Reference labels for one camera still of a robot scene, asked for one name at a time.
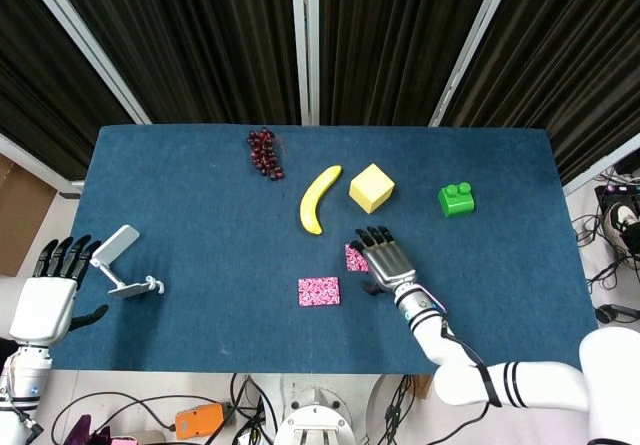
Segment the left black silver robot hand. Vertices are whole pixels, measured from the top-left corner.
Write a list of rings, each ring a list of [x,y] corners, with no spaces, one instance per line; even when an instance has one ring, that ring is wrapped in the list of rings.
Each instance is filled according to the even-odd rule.
[[[109,310],[106,304],[93,312],[73,314],[77,293],[100,247],[89,235],[50,241],[40,252],[16,307],[9,334],[20,346],[48,348],[68,333],[92,325]]]

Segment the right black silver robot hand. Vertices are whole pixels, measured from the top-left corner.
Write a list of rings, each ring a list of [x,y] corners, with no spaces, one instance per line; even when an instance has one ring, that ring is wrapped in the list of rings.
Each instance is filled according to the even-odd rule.
[[[394,293],[404,284],[416,283],[417,272],[407,254],[385,226],[357,228],[358,239],[349,243],[367,262],[369,281],[362,283],[369,295]]]

